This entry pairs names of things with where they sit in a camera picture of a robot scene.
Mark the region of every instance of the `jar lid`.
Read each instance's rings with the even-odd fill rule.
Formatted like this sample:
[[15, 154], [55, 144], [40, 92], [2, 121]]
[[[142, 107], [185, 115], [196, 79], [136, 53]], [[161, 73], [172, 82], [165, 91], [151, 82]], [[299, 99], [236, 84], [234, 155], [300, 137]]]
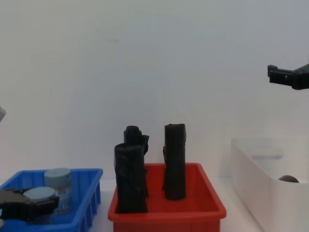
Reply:
[[55, 168], [44, 173], [45, 185], [60, 187], [71, 183], [71, 170], [69, 168]]
[[50, 187], [37, 187], [24, 192], [24, 196], [38, 202], [46, 201], [55, 194], [55, 190]]

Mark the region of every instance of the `white table surface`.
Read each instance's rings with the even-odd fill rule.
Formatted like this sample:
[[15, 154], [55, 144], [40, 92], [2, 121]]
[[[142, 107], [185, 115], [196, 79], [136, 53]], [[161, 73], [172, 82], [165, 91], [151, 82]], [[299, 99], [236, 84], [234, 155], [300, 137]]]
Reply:
[[[223, 202], [227, 217], [221, 220], [221, 232], [263, 232], [234, 191], [231, 178], [211, 178], [211, 183]], [[101, 180], [101, 205], [90, 232], [112, 232], [107, 213], [116, 186], [115, 180]]]

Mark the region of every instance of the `dark round object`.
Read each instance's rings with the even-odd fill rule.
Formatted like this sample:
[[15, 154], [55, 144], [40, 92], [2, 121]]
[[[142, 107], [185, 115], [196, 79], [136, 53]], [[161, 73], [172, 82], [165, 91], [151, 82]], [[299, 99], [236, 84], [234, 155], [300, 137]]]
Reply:
[[299, 183], [299, 181], [291, 175], [284, 175], [284, 176], [280, 177], [278, 180], [282, 180], [282, 181], [285, 181], [285, 182], [291, 182], [291, 183]]

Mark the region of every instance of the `white bin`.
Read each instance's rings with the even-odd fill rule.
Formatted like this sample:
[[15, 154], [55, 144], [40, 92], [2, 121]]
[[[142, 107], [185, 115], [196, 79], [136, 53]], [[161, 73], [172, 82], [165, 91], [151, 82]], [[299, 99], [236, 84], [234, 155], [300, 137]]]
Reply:
[[265, 232], [309, 232], [308, 138], [233, 139], [231, 155], [234, 188]]

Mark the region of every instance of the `plastic storage bin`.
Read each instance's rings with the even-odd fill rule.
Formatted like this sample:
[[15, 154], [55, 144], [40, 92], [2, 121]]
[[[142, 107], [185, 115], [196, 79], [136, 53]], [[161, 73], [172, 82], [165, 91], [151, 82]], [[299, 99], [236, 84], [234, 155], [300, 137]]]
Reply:
[[[20, 171], [6, 181], [0, 189], [27, 189], [44, 186], [46, 170]], [[100, 198], [99, 180], [102, 169], [72, 169], [73, 210], [58, 216], [52, 225], [29, 225], [24, 221], [6, 220], [4, 232], [87, 232], [97, 213]]]
[[233, 139], [231, 155], [233, 186], [265, 232], [309, 231], [309, 138]]
[[165, 164], [146, 164], [148, 213], [117, 213], [117, 189], [108, 212], [114, 232], [219, 232], [226, 210], [202, 166], [186, 163], [186, 198], [169, 201], [162, 190]]

